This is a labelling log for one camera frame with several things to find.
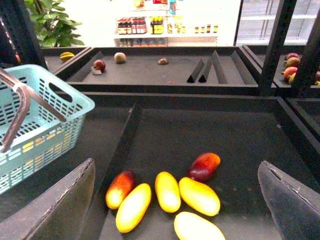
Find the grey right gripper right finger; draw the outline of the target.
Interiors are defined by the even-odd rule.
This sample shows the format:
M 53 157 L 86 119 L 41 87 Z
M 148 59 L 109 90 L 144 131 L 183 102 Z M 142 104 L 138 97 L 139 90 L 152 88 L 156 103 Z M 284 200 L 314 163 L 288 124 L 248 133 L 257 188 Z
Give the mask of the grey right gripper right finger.
M 320 194 L 267 161 L 257 171 L 260 189 L 283 240 L 320 238 Z

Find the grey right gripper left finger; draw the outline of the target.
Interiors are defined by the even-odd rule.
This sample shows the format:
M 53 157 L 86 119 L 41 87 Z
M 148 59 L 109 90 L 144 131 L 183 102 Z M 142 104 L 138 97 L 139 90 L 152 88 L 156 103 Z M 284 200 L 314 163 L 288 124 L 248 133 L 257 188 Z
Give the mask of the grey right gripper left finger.
M 87 159 L 27 206 L 0 223 L 2 240 L 77 240 L 96 176 Z

